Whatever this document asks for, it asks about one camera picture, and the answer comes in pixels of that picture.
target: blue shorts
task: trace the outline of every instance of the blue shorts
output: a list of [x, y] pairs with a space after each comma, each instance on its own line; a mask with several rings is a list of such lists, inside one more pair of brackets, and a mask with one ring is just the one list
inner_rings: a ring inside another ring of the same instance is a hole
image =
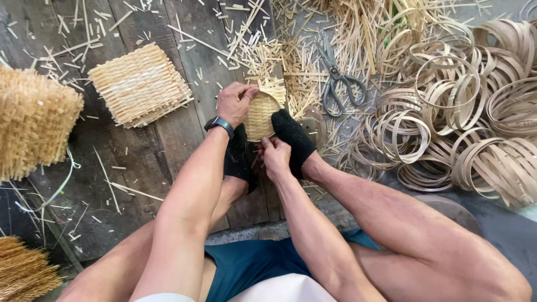
[[[379, 249], [361, 229], [342, 233], [347, 242]], [[296, 252], [291, 238], [245, 240], [219, 246], [205, 246], [216, 263], [206, 302], [226, 302], [247, 288], [273, 277], [291, 273], [311, 277], [308, 267]]]

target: person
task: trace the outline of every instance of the person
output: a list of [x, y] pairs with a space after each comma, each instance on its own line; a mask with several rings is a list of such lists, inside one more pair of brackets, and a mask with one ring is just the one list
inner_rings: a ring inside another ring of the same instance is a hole
[[[530, 301], [527, 280], [489, 242], [406, 194], [334, 169], [285, 110], [273, 114], [275, 136], [262, 139], [259, 155], [291, 238], [204, 246], [255, 188], [241, 123], [258, 92], [235, 82], [219, 93], [217, 114], [233, 134], [209, 129], [156, 219], [81, 272], [58, 301]], [[361, 229], [337, 231], [297, 179], [325, 189]]]

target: black sock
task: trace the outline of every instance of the black sock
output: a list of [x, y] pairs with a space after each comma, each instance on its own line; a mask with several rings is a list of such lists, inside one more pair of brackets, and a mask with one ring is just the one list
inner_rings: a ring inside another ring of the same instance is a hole
[[251, 169], [253, 159], [246, 139], [246, 128], [240, 124], [229, 140], [224, 157], [224, 175], [235, 176], [248, 182], [248, 194], [256, 189], [257, 181]]
[[272, 114], [272, 128], [276, 136], [291, 146], [289, 167], [291, 173], [298, 179], [302, 177], [304, 161], [316, 150], [302, 126], [295, 121], [285, 109]]

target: hand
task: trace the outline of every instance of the hand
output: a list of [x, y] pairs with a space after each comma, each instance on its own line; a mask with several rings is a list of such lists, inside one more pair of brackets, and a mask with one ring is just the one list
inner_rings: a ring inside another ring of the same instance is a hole
[[250, 101], [259, 93], [257, 85], [233, 82], [218, 94], [219, 117], [225, 119], [235, 129], [248, 114]]
[[259, 147], [259, 156], [267, 167], [267, 176], [275, 181], [285, 173], [291, 173], [289, 169], [289, 158], [291, 157], [291, 146], [280, 140], [276, 136], [262, 138]]

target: black watch strap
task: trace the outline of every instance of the black watch strap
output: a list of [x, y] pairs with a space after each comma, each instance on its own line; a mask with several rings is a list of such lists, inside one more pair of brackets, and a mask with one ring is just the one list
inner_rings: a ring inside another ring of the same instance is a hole
[[210, 119], [204, 126], [205, 131], [209, 131], [209, 129], [212, 129], [216, 126], [221, 126], [222, 128], [226, 129], [226, 131], [229, 134], [229, 139], [233, 138], [233, 126], [228, 123], [225, 119], [216, 116], [212, 119]]

